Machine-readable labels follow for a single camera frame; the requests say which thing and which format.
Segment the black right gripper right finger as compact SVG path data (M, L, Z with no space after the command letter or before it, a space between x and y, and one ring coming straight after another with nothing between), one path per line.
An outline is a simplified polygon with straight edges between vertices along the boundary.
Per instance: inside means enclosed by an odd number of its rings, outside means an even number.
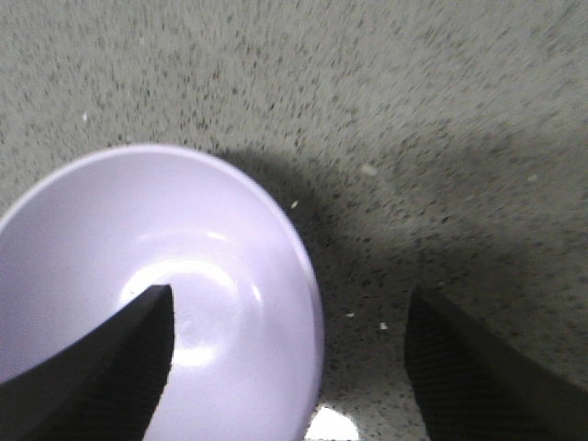
M410 299L404 365L432 440L584 440L587 392L438 292Z

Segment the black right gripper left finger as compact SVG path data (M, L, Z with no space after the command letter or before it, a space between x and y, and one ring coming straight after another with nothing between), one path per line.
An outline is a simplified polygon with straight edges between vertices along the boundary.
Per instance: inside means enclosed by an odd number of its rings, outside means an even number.
M2 383L2 439L143 439L174 346L172 289L150 286L91 333Z

